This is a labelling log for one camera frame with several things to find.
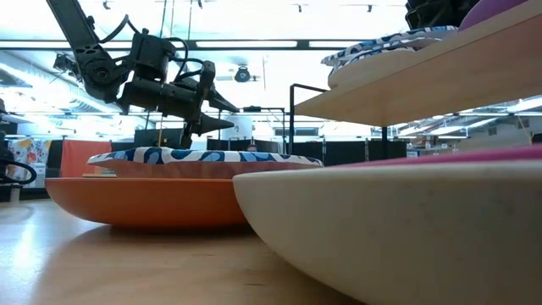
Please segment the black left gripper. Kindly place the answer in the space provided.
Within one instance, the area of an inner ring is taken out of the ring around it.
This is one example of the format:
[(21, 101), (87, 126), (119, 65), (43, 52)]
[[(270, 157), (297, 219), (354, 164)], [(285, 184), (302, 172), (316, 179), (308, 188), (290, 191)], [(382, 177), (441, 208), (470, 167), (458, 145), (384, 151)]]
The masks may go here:
[(213, 62), (203, 61), (199, 75), (200, 81), (190, 89), (173, 83), (134, 76), (132, 81), (124, 84), (124, 90), (117, 104), (123, 114), (129, 112), (130, 106), (137, 106), (152, 112), (158, 111), (164, 116), (171, 114), (183, 118), (185, 125), (181, 136), (181, 147), (190, 148), (192, 134), (200, 136), (214, 130), (234, 127), (232, 122), (202, 114), (202, 101), (208, 93), (207, 100), (211, 108), (232, 113), (240, 111), (220, 93), (215, 90), (210, 91), (215, 76)]

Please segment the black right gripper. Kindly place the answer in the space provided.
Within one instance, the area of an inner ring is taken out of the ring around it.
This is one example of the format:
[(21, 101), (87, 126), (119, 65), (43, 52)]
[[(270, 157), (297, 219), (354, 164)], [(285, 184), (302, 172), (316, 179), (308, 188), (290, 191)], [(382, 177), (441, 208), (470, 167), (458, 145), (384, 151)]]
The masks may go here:
[(458, 27), (478, 0), (407, 0), (405, 20), (411, 29)]

